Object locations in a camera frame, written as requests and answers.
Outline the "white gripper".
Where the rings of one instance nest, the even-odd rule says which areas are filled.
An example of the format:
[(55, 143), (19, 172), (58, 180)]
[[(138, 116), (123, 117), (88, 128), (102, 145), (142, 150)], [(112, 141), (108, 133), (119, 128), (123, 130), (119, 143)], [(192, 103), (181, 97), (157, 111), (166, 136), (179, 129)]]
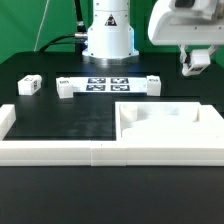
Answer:
[(183, 66), (188, 65), (186, 45), (211, 45), (212, 58), (224, 45), (224, 0), (158, 0), (148, 36), (154, 45), (179, 45)]

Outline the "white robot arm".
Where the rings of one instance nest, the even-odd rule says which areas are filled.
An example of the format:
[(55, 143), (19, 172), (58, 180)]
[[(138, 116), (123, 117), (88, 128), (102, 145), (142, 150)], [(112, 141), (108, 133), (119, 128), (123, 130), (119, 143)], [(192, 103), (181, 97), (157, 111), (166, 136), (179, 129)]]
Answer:
[[(83, 57), (123, 61), (139, 55), (130, 25), (130, 0), (93, 0), (93, 23)], [(197, 74), (224, 45), (224, 0), (157, 0), (148, 25), (154, 45), (177, 45), (183, 73)]]

